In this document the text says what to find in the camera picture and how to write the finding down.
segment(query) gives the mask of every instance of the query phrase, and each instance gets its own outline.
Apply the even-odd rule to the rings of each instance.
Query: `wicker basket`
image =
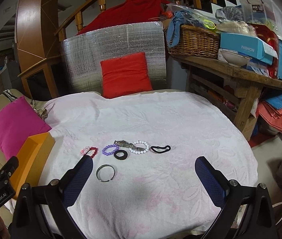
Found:
[[[186,55],[206,58],[218,58],[220,35],[210,30],[181,25],[180,41],[172,48],[167,48],[172,55]]]

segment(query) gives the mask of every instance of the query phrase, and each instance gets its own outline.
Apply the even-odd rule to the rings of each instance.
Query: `black hair tie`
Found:
[[[171,150],[171,147],[169,145],[165,146],[165,147],[150,147],[151,150],[155,153],[158,153],[158,154],[162,154],[162,153],[165,153],[165,152],[168,152]],[[154,148],[157,148],[157,149],[166,149],[164,151],[156,151]]]
[[[114,157],[119,160],[125,160],[128,157],[128,153],[125,150],[119,149],[114,152]]]

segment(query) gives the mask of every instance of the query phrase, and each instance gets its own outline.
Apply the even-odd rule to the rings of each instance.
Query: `screw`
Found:
[[[237,186],[239,183],[236,180],[230,180],[232,186]]]
[[[55,186],[59,184],[59,180],[58,179],[53,179],[52,181],[50,181],[50,185]]]
[[[261,187],[262,189],[266,189],[266,184],[265,184],[265,183],[260,183],[259,185],[260,185],[260,187]]]
[[[22,188],[23,190],[25,190],[25,189],[27,189],[28,187],[29,187],[29,183],[25,183],[24,185],[22,185],[21,188]]]

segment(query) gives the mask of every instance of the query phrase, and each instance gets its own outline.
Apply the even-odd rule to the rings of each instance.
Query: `wooden table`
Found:
[[[171,57],[188,65],[186,91],[194,90],[217,106],[243,133],[247,140],[250,139],[257,121],[250,112],[254,100],[260,97],[263,87],[282,90],[281,80],[265,77],[243,68],[233,67],[216,59],[180,55],[171,55]],[[237,84],[234,95],[224,90],[223,87],[206,80],[204,76],[197,75],[196,68],[208,71],[223,79],[235,81]],[[202,89],[200,84],[207,86],[237,105],[237,112],[235,113],[227,108],[222,102]]]

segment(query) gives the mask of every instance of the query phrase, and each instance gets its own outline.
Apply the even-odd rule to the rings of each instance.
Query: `red beaded bracelet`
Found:
[[[81,150],[81,155],[85,156],[91,150],[94,150],[94,153],[90,156],[91,158],[93,158],[98,153],[98,148],[96,147],[85,147],[84,149]]]

